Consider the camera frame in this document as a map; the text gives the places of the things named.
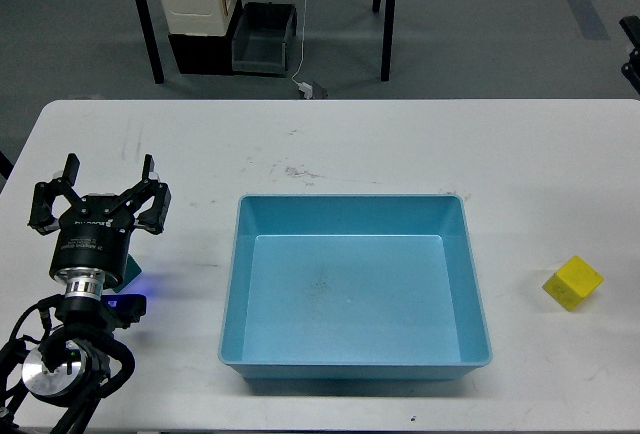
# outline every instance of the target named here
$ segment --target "plastic tray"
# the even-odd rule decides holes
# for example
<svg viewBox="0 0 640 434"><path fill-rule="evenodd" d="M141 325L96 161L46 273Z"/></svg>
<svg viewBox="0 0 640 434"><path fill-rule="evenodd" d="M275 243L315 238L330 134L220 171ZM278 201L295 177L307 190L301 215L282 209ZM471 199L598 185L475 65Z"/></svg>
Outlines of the plastic tray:
<svg viewBox="0 0 640 434"><path fill-rule="evenodd" d="M219 354L246 378L454 379L487 364L461 200L242 198Z"/></svg>
<svg viewBox="0 0 640 434"><path fill-rule="evenodd" d="M293 4L248 2L233 36L234 72L284 76L296 24Z"/></svg>

